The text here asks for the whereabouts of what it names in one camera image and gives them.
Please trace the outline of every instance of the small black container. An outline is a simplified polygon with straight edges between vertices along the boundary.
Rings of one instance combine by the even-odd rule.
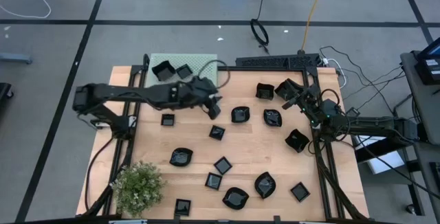
[[[303,135],[298,129],[294,129],[289,137],[285,139],[287,145],[292,147],[296,152],[301,153],[305,146],[310,142],[307,136]]]
[[[264,110],[263,118],[264,122],[269,126],[281,127],[283,125],[281,113],[277,110]]]
[[[294,196],[296,197],[296,199],[298,199],[299,202],[302,202],[310,195],[310,192],[303,185],[302,182],[294,186],[290,191],[294,194]]]
[[[153,67],[151,69],[153,73],[156,75],[157,79],[159,81],[168,80],[171,78],[174,74],[176,74],[176,70],[174,67],[170,64],[169,61],[163,61],[160,64],[158,64],[156,67]]]
[[[176,69],[176,72],[181,79],[187,78],[188,76],[193,74],[193,71],[191,70],[191,68],[187,64],[185,64],[181,67],[178,67]]]
[[[173,166],[187,166],[191,162],[193,151],[187,148],[176,148],[171,154],[170,164]]]
[[[303,89],[303,86],[296,84],[293,80],[288,78],[275,89],[275,93],[285,101],[288,101],[296,94],[301,94]]]
[[[275,179],[268,172],[264,172],[254,183],[255,190],[260,194],[262,199],[267,198],[274,193],[276,188]]]
[[[224,198],[223,202],[229,208],[233,210],[241,210],[245,207],[246,201],[249,199],[249,195],[242,189],[237,187],[230,188]]]
[[[224,175],[229,169],[232,168],[231,163],[226,159],[226,157],[222,157],[217,162],[214,163],[215,168]]]
[[[191,208],[191,201],[176,199],[176,206],[174,208],[174,214],[180,216],[189,216]]]
[[[219,190],[222,178],[222,176],[210,172],[208,173],[208,178],[206,178],[205,186],[214,190]]]
[[[250,118],[250,109],[249,107],[235,107],[231,112],[231,116],[233,123],[246,122]]]
[[[174,126],[174,114],[162,114],[162,126]]]
[[[272,100],[274,98],[274,86],[269,84],[258,83],[256,86],[255,97]]]
[[[212,125],[211,132],[209,132],[209,137],[221,141],[221,138],[223,138],[224,134],[225,134],[224,128]]]

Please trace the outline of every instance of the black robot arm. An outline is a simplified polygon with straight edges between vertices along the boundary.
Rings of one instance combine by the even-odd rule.
[[[338,103],[330,99],[322,101],[322,94],[326,91],[333,92]],[[368,135],[386,137],[389,142],[409,146],[418,140],[417,126],[410,120],[395,117],[349,117],[339,106],[339,96],[334,90],[325,89],[321,92],[317,85],[305,88],[286,79],[276,89],[276,93],[287,102],[283,105],[288,109],[293,105],[300,107],[311,122],[317,139],[314,140],[315,148],[319,148],[319,141],[336,141],[340,135]],[[332,177],[330,170],[325,165],[322,153],[315,149],[318,170],[324,175],[325,179],[333,188],[335,195],[341,200],[347,212],[353,220],[368,219],[361,214],[358,209],[350,202],[344,191],[340,188],[337,181]]]
[[[106,123],[116,138],[128,139],[129,117],[116,115],[104,105],[106,101],[143,102],[157,110],[204,105],[208,110],[207,114],[213,120],[220,114],[217,102],[221,97],[215,97],[216,93],[217,88],[211,80],[198,76],[193,77],[190,82],[174,82],[141,89],[88,84],[76,88],[73,110],[79,115],[92,114],[97,118],[91,121],[92,124]]]

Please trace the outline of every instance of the wooden table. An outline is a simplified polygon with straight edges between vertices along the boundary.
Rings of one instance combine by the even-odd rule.
[[[109,84],[127,86],[130,68],[114,67]],[[334,69],[319,68],[318,73],[321,89],[330,88],[340,94]],[[219,82],[223,82],[226,76],[226,72],[220,71]],[[281,98],[275,97],[272,101],[255,98],[258,82],[276,87],[286,78],[291,78],[299,84],[303,82],[302,74],[298,72],[231,71],[229,84],[220,89],[223,96],[219,103],[221,114],[215,120],[210,120],[201,109],[156,111],[143,104],[132,163],[142,160],[157,164],[168,184],[163,189],[163,201],[145,211],[142,216],[146,219],[173,219],[175,201],[179,198],[192,201],[190,216],[182,217],[183,219],[271,221],[275,215],[279,215],[283,221],[325,220],[315,157],[307,152],[307,149],[297,153],[284,141],[295,128],[311,138],[309,120],[300,113],[297,106],[283,110],[281,106],[284,101]],[[331,92],[324,93],[323,98],[335,100]],[[122,114],[123,102],[108,102],[106,105],[115,113]],[[251,117],[246,123],[231,123],[231,110],[238,106],[250,107]],[[263,121],[264,109],[280,111],[283,126],[268,127]],[[160,125],[163,113],[175,114],[174,126]],[[213,124],[226,129],[221,141],[208,137]],[[109,129],[96,133],[91,158],[110,136]],[[108,184],[114,147],[115,142],[102,152],[93,165],[89,204],[97,199]],[[179,147],[194,151],[191,163],[184,168],[169,164],[171,153]],[[333,154],[340,187],[358,210],[368,216],[353,149],[346,144],[334,142]],[[225,156],[233,167],[224,174],[220,189],[216,191],[205,187],[204,184],[209,172],[219,174],[213,163],[222,156]],[[275,178],[276,190],[270,197],[262,200],[254,189],[254,181],[266,171]],[[290,192],[299,182],[303,182],[311,193],[301,203]],[[234,186],[245,190],[250,196],[242,210],[232,210],[221,201],[226,191]],[[328,184],[327,187],[332,216],[337,216],[333,190]],[[113,202],[111,213],[115,212],[115,208]],[[77,213],[84,211],[83,188]]]

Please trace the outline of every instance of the white cable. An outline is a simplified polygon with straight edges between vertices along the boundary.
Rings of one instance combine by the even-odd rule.
[[[11,12],[11,11],[5,9],[2,5],[0,5],[0,8],[3,11],[7,12],[8,14],[12,14],[12,15],[15,15],[15,16],[18,16],[18,17],[22,17],[22,18],[46,19],[50,15],[50,13],[52,13],[52,9],[50,8],[50,5],[46,2],[46,0],[43,0],[43,1],[46,4],[46,6],[49,8],[49,12],[45,16],[32,16],[32,15],[28,16],[28,15],[16,14],[14,12]]]
[[[332,58],[323,58],[322,61],[324,62],[325,65],[328,65],[329,61],[333,61],[338,65],[339,70],[341,71],[342,77],[344,77],[344,84],[340,87],[340,89],[345,87],[345,85],[347,84],[347,78],[345,77],[344,71],[342,70],[342,67],[341,67],[341,65],[339,65],[337,60],[332,59]]]

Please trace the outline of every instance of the potted plant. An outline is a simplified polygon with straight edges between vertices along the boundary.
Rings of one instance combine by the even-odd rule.
[[[124,168],[111,184],[118,212],[140,217],[144,210],[160,203],[163,198],[160,190],[165,184],[159,170],[152,163],[140,161]]]

